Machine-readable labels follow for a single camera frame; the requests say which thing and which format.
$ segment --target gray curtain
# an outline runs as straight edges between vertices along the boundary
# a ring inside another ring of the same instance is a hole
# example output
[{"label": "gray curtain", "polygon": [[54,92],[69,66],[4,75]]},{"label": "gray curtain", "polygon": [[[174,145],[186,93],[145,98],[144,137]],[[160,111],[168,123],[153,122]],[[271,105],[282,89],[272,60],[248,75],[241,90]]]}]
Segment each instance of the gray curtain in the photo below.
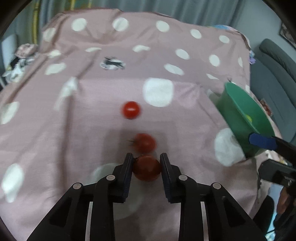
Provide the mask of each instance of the gray curtain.
[{"label": "gray curtain", "polygon": [[[159,12],[185,23],[235,27],[246,0],[93,0],[92,7],[118,8],[124,12]],[[64,0],[49,0],[47,21],[61,10]]]}]

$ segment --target cherry tomato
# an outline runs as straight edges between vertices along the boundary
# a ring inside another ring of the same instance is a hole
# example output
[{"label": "cherry tomato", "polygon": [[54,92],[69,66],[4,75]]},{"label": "cherry tomato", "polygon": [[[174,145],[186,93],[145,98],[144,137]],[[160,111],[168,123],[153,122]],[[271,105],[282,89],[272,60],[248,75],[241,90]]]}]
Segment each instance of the cherry tomato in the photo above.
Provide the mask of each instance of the cherry tomato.
[{"label": "cherry tomato", "polygon": [[161,173],[161,164],[153,156],[139,156],[133,164],[133,173],[141,181],[152,182]]},{"label": "cherry tomato", "polygon": [[156,141],[146,133],[138,133],[133,140],[133,147],[140,154],[147,154],[155,150]]},{"label": "cherry tomato", "polygon": [[135,119],[141,112],[140,105],[135,101],[126,102],[122,107],[122,114],[127,119]]}]

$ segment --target polka dot fabric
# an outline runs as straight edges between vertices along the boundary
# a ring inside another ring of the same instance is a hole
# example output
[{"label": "polka dot fabric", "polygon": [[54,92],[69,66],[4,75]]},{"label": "polka dot fabric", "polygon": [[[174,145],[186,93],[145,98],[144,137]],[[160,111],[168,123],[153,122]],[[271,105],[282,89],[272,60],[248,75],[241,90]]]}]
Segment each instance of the polka dot fabric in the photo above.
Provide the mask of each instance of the polka dot fabric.
[{"label": "polka dot fabric", "polygon": [[[241,149],[206,95],[221,94],[229,80],[249,91],[248,57],[238,33],[159,14],[58,14],[34,64],[1,92],[0,207],[12,234],[28,237],[73,183],[96,182],[127,152],[137,155],[127,140],[143,132],[156,139],[156,158],[166,152],[197,182],[221,183],[250,212],[256,169],[251,160],[231,166]],[[126,101],[140,104],[137,119],[121,115]],[[164,229],[166,240],[177,237],[180,210],[164,199],[161,178],[147,185],[133,177],[114,212],[119,241],[160,241]]]}]

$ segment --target green bowl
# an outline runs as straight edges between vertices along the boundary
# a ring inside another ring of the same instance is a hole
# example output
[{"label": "green bowl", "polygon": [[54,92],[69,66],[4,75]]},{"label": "green bowl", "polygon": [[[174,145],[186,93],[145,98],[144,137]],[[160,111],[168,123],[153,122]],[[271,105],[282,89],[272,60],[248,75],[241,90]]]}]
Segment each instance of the green bowl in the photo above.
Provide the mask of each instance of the green bowl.
[{"label": "green bowl", "polygon": [[246,158],[265,151],[249,143],[249,134],[255,132],[271,137],[274,136],[274,130],[261,107],[242,88],[227,82],[216,107],[234,133]]}]

